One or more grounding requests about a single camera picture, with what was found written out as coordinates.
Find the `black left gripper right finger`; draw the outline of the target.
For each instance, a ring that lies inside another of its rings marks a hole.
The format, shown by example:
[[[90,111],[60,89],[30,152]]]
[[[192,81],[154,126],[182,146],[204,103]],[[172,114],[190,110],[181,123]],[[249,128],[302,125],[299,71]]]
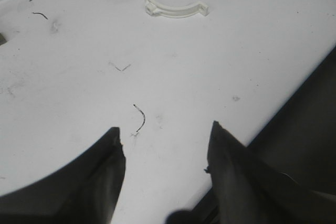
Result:
[[[220,223],[335,223],[335,198],[271,168],[217,121],[207,161]]]

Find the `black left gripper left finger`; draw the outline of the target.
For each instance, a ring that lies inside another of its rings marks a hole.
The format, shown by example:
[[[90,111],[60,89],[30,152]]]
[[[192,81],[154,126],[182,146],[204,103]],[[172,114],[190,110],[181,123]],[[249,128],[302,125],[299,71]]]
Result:
[[[1,196],[1,223],[110,223],[125,165],[120,129],[112,127],[63,168]]]

